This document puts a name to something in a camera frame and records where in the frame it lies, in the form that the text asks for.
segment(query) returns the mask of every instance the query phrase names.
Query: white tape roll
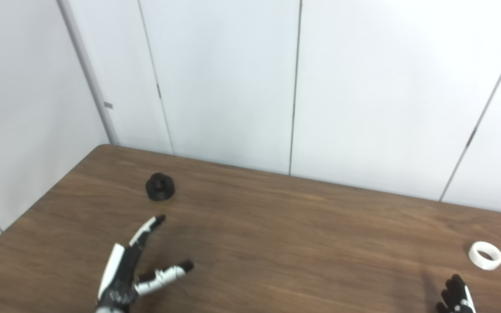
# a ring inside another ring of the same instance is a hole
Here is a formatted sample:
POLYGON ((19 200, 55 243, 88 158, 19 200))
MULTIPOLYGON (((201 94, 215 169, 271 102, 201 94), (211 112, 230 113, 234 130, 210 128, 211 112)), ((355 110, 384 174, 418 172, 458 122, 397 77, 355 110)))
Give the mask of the white tape roll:
POLYGON ((485 241, 477 241, 469 250, 469 258, 483 270, 493 271, 501 264, 501 251, 495 245, 485 241), (488 254, 492 260, 483 257, 479 251, 488 254))

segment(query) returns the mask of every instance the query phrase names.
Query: robot finger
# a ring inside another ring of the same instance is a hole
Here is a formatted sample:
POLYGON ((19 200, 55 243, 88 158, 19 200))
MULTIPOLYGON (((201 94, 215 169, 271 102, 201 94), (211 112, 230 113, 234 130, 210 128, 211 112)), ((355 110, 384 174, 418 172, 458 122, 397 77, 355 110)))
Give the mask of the robot finger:
POLYGON ((147 295, 185 276, 193 267, 193 262, 191 260, 186 260, 177 265, 170 266, 167 269, 155 270, 141 275, 139 276, 139 282, 135 284, 135 290, 139 296, 147 295))
POLYGON ((135 236, 133 236, 133 239, 131 239, 129 245, 133 247, 138 244, 139 246, 144 247, 148 234, 150 234, 152 230, 155 230, 164 221, 164 214, 150 218, 139 228, 139 230, 137 230, 137 233, 135 233, 135 236))

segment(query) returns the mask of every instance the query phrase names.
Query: robotic hand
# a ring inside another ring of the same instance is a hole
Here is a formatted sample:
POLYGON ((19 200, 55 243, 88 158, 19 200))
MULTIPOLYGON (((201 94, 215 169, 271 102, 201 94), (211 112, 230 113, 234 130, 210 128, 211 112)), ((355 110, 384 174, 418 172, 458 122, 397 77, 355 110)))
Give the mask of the robotic hand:
POLYGON ((446 282, 446 288, 442 291, 445 305, 443 303, 436 305, 438 313, 477 313, 469 288, 459 275, 451 276, 446 282))
POLYGON ((164 220, 165 215, 150 218, 137 231, 127 248, 115 244, 100 283, 96 313, 129 313, 130 306, 138 297, 161 289, 193 269, 193 262, 186 260, 167 269, 141 275, 134 282, 134 270, 148 235, 164 220))

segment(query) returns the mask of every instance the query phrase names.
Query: black object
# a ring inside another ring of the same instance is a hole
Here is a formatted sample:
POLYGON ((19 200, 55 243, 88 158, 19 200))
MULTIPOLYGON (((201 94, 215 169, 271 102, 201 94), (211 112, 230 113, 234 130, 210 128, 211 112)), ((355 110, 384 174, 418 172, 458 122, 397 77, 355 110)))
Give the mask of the black object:
POLYGON ((444 303, 436 305, 438 313, 474 313, 475 306, 469 288, 457 274, 446 282, 446 289, 442 291, 444 303))
POLYGON ((165 201, 175 193, 173 179, 163 173, 154 173, 147 181, 148 198, 154 201, 165 201))

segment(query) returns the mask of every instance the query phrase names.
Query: wooden table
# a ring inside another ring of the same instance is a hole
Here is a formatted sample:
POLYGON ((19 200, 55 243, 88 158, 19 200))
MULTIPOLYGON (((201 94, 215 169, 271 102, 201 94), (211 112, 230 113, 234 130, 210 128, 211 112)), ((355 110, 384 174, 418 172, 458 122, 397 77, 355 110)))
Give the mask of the wooden table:
POLYGON ((114 242, 167 221, 139 270, 195 269, 133 313, 427 313, 459 273, 479 313, 501 313, 501 213, 104 145, 0 236, 0 312, 91 313, 114 242), (154 172, 177 192, 152 202, 154 172))

